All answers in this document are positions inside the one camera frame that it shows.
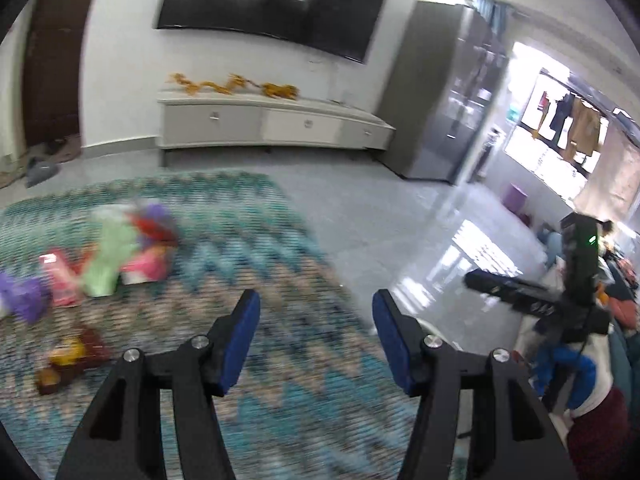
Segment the right blue gloved hand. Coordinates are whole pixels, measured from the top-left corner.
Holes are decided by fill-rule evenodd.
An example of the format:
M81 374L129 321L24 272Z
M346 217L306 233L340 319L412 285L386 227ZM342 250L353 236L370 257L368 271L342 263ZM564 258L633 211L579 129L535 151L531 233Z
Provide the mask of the right blue gloved hand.
M563 412L577 418L600 406L614 386L608 336L591 334L578 344L542 342L534 359L532 386L544 398L558 382L560 390L570 388L558 394L552 411L560 402Z

